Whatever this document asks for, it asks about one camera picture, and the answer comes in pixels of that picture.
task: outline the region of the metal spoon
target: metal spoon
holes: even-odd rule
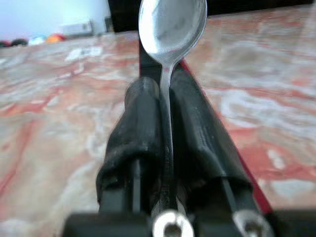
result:
[[[146,52],[162,64],[160,104],[165,144],[165,174],[160,209],[177,209],[173,182],[170,79],[175,65],[201,37],[207,17],[206,0],[142,0],[139,35]]]

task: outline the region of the marble table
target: marble table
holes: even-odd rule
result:
[[[211,17],[186,62],[273,208],[316,207],[316,6]],[[0,49],[0,236],[97,211],[136,32]]]

